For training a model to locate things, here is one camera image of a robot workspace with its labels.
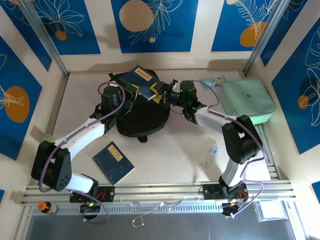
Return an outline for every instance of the white table surface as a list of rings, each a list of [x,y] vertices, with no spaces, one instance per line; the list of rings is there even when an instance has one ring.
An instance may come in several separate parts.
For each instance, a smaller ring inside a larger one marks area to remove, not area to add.
[[[101,102],[97,92],[98,86],[109,81],[109,72],[71,74],[67,82],[62,104],[55,124],[53,136],[62,138],[82,125]],[[163,82],[172,79],[198,80],[224,75],[228,81],[240,78],[237,71],[213,70],[157,70]],[[215,96],[201,83],[196,85],[197,96],[203,104],[216,102]],[[173,107],[177,112],[181,108]],[[221,105],[215,108],[223,112]],[[210,138],[220,148],[217,158],[209,168],[202,164],[204,150],[209,150]],[[170,116],[160,131],[149,135],[147,143],[140,143],[136,138],[120,135],[114,126],[107,134],[96,139],[72,161],[72,171],[91,176],[100,184],[109,184],[109,180],[96,165],[92,157],[113,141],[123,154],[135,166],[133,172],[125,177],[121,184],[165,184],[185,182],[216,182],[225,170],[229,160],[223,136],[210,128],[195,125],[183,115],[170,112]],[[245,178],[251,180],[270,180],[267,165],[264,161],[248,167]]]

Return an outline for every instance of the mint green pouch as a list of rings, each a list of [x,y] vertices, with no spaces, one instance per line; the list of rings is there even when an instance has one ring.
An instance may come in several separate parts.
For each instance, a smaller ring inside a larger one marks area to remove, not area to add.
[[[247,115],[253,124],[265,123],[276,111],[265,87],[255,77],[227,81],[219,98],[227,115]]]

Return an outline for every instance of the white wall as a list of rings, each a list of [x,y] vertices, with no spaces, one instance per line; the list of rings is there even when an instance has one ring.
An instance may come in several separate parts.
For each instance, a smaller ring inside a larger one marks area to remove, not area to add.
[[[276,105],[274,116],[266,123],[267,132],[279,168],[293,185],[305,230],[317,238],[320,238],[320,204],[314,197],[310,185],[320,180],[320,145],[301,155],[297,153],[271,82],[319,17],[320,1],[308,0],[267,66],[264,67],[259,59],[249,73],[251,77],[257,77],[264,83]]]
[[[122,54],[111,1],[85,0],[101,55],[63,55],[70,72],[150,69],[243,69],[250,51],[211,52],[225,0],[199,0],[191,52]]]
[[[0,189],[6,192],[0,209],[0,238],[8,240],[12,235],[26,186],[30,182],[31,169],[39,145],[30,133],[34,127],[42,132],[46,131],[62,75],[54,63],[51,64],[49,72],[45,70],[1,7],[0,22],[0,36],[42,85],[42,92],[17,161],[0,154]]]

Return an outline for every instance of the yellow tag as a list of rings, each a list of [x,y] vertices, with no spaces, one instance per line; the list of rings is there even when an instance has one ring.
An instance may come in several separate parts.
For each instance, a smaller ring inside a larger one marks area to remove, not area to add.
[[[140,67],[134,70],[134,72],[148,82],[150,81],[150,79],[152,79],[152,76],[150,76],[148,73],[143,71]]]
[[[124,158],[114,145],[108,147],[108,150],[118,162]]]

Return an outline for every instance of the small glass bottle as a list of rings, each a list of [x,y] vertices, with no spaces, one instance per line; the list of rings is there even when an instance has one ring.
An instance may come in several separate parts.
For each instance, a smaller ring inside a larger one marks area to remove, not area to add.
[[[49,201],[42,201],[38,204],[38,209],[44,214],[55,214],[58,210],[58,207]]]

